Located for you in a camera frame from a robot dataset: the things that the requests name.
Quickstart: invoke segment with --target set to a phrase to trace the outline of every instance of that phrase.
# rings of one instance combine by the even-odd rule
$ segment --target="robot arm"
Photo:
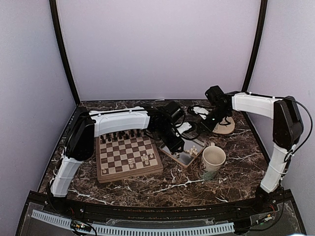
[[[294,151],[303,132],[299,110],[296,103],[292,102],[294,98],[277,99],[245,92],[224,94],[219,86],[209,88],[206,96],[215,108],[206,116],[203,115],[199,123],[201,130],[212,131],[217,123],[232,116],[232,110],[250,112],[274,120],[274,150],[260,187],[267,193],[276,190],[285,175],[289,154]]]
[[[176,102],[165,107],[143,106],[114,111],[90,111],[78,108],[70,123],[62,154],[62,164],[51,182],[54,197],[66,197],[70,183],[83,161],[94,152],[94,137],[130,129],[147,129],[155,132],[171,152],[181,152],[184,140],[178,133],[191,128],[175,122],[184,114]]]

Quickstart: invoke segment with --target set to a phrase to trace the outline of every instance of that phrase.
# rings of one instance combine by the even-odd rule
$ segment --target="cable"
[[[285,197],[284,197],[284,188],[283,188],[283,187],[282,187],[282,192],[283,192],[283,201],[282,201],[281,213],[280,213],[278,219],[274,221],[274,223],[272,223],[270,226],[268,226],[268,227],[265,228],[265,229],[251,229],[252,226],[255,226],[255,225],[256,225],[256,223],[254,223],[254,224],[251,224],[250,226],[245,227],[245,228],[235,229],[235,231],[265,231],[265,230],[268,230],[268,229],[270,229],[271,227],[273,227],[275,224],[277,224],[277,223],[279,222],[279,220],[281,219],[282,214],[283,214],[283,212],[284,212]]]
[[[50,183],[50,182],[47,183],[46,192],[47,192],[47,200],[48,200],[48,203],[49,203],[49,205],[52,207],[52,209],[53,209],[57,214],[59,214],[59,215],[65,217],[65,218],[69,218],[69,219],[71,219],[71,220],[79,221],[79,222],[81,222],[81,223],[83,223],[83,224],[86,224],[86,225],[90,226],[91,229],[94,231],[95,236],[97,236],[96,229],[95,229],[90,223],[87,223],[87,222],[84,222],[84,221],[82,221],[82,220],[76,219],[76,218],[74,218],[74,217],[70,217],[70,216],[67,216],[67,215],[65,215],[65,214],[62,214],[62,213],[60,213],[59,211],[57,211],[57,210],[54,208],[53,204],[52,204],[51,201],[50,201],[50,187],[51,187],[51,184],[52,184],[52,182],[51,182],[51,183]]]

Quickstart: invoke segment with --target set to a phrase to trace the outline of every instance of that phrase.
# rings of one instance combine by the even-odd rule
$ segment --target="black metal pole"
[[[68,61],[68,57],[67,57],[67,54],[65,52],[65,47],[64,47],[64,43],[63,43],[63,35],[61,32],[61,27],[60,27],[60,22],[59,22],[59,17],[58,17],[57,3],[56,3],[56,0],[49,0],[49,3],[50,3],[51,16],[53,18],[53,24],[54,24],[56,39],[57,39],[57,43],[58,43],[58,47],[59,47],[59,52],[60,52],[61,59],[63,61],[63,67],[64,67],[65,75],[67,76],[73,99],[74,99],[76,105],[79,105],[80,104],[79,94],[78,94],[77,88],[75,87],[75,83],[73,80],[73,76],[72,76],[69,61]]]
[[[262,36],[262,30],[264,28],[265,17],[266,17],[266,12],[267,12],[267,3],[268,3],[268,0],[261,0],[261,3],[260,3],[260,11],[259,11],[255,40],[252,46],[252,54],[251,54],[248,68],[247,68],[242,91],[247,91],[250,86],[252,72],[254,71],[254,67],[255,67],[255,63],[256,63],[256,59],[258,55],[259,45],[260,45],[261,36]]]

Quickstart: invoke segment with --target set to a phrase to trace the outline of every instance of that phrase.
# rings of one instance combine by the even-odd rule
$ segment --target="black frame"
[[[277,203],[281,203],[283,199],[285,201],[291,201],[296,218],[303,234],[306,234],[306,230],[296,205],[295,199],[291,190],[284,192],[284,198],[282,191],[279,190],[273,197]],[[235,206],[250,206],[253,199],[247,199],[232,203],[212,204],[207,206],[187,206],[181,207],[167,207],[167,208],[150,208],[150,207],[125,207],[125,206],[109,206],[100,204],[91,204],[85,202],[79,202],[74,200],[67,200],[67,203],[76,212],[75,218],[87,221],[89,223],[104,222],[106,219],[123,219],[123,220],[135,220],[135,221],[182,221],[182,220],[196,220],[214,218],[216,222],[229,221],[238,224],[248,221],[251,215],[257,214],[251,208],[237,209]],[[44,210],[54,212],[54,210],[47,204],[47,195],[30,191],[29,196],[24,205],[21,218],[16,231],[18,236],[22,230],[25,214],[29,203],[36,203],[44,206]],[[270,208],[267,206],[263,209],[263,212],[270,212]]]

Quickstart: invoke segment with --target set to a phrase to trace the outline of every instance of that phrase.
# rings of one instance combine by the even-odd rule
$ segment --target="white mug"
[[[212,180],[225,160],[226,155],[222,148],[211,143],[202,153],[202,160],[199,168],[200,177],[204,180]]]

